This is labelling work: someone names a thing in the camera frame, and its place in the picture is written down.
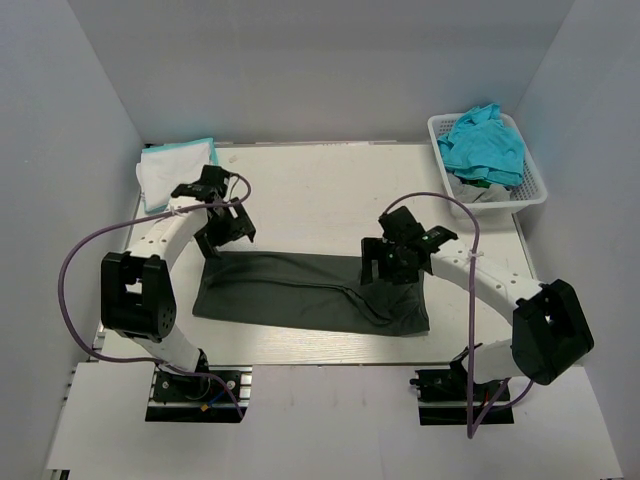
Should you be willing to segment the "dark grey t shirt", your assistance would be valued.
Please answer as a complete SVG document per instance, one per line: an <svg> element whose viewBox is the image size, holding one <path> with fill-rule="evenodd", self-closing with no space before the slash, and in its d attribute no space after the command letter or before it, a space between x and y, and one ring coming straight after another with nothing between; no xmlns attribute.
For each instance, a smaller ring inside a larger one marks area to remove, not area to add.
<svg viewBox="0 0 640 480"><path fill-rule="evenodd" d="M421 281L360 283L352 256L223 252L205 261L192 314L209 320L381 336L430 330Z"/></svg>

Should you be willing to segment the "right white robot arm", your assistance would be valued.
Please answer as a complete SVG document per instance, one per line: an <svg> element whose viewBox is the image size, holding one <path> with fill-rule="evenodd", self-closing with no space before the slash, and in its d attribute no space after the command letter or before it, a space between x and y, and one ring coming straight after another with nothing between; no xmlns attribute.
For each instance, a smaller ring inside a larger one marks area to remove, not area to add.
<svg viewBox="0 0 640 480"><path fill-rule="evenodd" d="M472 399L489 382L526 377L549 385L595 345L575 289L521 277L473 253L456 233L425 229L400 207L380 217L380 238L361 242L362 284L377 279L394 285L418 282L424 274L473 294L511 327L507 340L468 349L451 362L453 390Z"/></svg>

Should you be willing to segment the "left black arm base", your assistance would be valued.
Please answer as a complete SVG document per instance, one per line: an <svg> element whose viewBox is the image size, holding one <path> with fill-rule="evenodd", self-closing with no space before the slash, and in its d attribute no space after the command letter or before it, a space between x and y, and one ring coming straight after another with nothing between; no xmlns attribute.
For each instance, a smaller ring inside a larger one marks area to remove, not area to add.
<svg viewBox="0 0 640 480"><path fill-rule="evenodd" d="M241 418L226 388L242 411L249 405L252 368L227 366L212 369L226 386L209 379L197 379L154 371L145 421L152 423L237 424Z"/></svg>

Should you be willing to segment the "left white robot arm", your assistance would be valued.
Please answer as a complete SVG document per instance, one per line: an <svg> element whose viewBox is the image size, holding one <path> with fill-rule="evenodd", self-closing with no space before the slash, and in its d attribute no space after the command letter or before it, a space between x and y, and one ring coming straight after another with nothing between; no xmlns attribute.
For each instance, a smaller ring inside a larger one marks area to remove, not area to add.
<svg viewBox="0 0 640 480"><path fill-rule="evenodd" d="M101 322L140 345L159 368L178 373L177 387L199 399L211 387L205 355L176 325L178 307L171 269L194 241L202 256L216 258L228 243L256 234L243 200L230 197L235 182L246 179L219 166L206 165L192 183L178 185L162 216L123 253L109 253L101 263Z"/></svg>

